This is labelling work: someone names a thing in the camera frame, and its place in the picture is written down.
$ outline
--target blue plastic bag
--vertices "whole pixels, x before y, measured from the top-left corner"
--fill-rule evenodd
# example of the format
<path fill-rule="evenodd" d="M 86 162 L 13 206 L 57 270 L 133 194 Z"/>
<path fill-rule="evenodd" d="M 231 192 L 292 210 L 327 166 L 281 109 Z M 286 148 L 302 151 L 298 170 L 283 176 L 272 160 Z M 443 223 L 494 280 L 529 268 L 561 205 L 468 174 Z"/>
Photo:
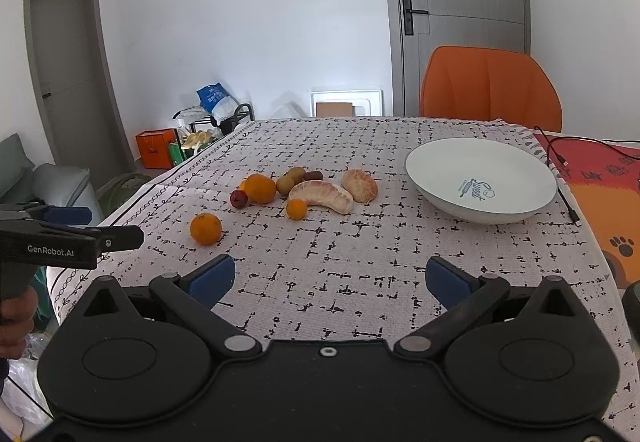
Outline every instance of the blue plastic bag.
<path fill-rule="evenodd" d="M 200 88 L 198 91 L 200 105 L 213 115 L 218 123 L 232 117 L 236 111 L 236 101 L 226 92 L 220 83 Z"/>

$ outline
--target black door handle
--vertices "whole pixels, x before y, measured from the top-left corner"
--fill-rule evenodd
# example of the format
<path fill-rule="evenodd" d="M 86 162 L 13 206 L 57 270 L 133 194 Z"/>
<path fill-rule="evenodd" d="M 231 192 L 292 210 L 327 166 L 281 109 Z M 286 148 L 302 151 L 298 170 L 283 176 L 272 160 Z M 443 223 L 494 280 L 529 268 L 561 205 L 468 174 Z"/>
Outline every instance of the black door handle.
<path fill-rule="evenodd" d="M 414 34 L 414 14 L 429 15 L 428 10 L 418 10 L 412 8 L 411 0 L 402 0 L 402 13 L 404 15 L 404 34 L 412 36 Z"/>

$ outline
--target screw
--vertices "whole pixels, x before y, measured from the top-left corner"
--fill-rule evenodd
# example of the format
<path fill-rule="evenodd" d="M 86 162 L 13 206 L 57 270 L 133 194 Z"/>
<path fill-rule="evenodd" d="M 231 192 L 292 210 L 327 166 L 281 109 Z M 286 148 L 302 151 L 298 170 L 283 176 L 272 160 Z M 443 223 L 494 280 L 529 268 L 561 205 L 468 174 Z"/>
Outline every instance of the screw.
<path fill-rule="evenodd" d="M 232 352 L 246 352 L 255 346 L 255 339 L 249 336 L 231 336 L 225 340 L 225 346 Z"/>
<path fill-rule="evenodd" d="M 400 347 L 408 352 L 426 352 L 431 348 L 431 340 L 422 336 L 407 336 L 400 339 Z"/>
<path fill-rule="evenodd" d="M 338 350 L 336 350 L 333 346 L 323 346 L 320 348 L 320 355 L 323 357 L 335 357 L 338 355 Z"/>

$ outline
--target orange fruit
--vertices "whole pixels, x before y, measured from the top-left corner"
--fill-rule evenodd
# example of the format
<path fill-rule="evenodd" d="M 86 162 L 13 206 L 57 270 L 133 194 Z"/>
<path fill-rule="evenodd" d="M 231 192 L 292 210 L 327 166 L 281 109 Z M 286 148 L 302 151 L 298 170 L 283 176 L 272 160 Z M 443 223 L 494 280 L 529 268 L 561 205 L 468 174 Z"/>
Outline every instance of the orange fruit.
<path fill-rule="evenodd" d="M 212 245 L 222 236 L 222 223 L 216 215 L 201 213 L 191 220 L 191 237 L 201 245 Z"/>
<path fill-rule="evenodd" d="M 244 192 L 257 203 L 269 203 L 276 197 L 276 182 L 259 173 L 244 181 Z"/>
<path fill-rule="evenodd" d="M 306 202 L 299 198 L 294 198 L 287 202 L 287 214 L 291 219 L 302 219 L 306 216 Z"/>

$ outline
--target white bowl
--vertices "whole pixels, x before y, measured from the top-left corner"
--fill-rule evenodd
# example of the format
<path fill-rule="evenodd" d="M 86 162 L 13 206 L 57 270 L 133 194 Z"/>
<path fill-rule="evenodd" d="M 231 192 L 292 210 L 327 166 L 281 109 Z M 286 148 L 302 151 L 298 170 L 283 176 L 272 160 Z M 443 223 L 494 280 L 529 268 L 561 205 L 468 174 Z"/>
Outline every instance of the white bowl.
<path fill-rule="evenodd" d="M 556 176 L 533 155 L 479 138 L 446 138 L 409 153 L 418 191 L 456 218 L 498 225 L 529 218 L 556 197 Z"/>

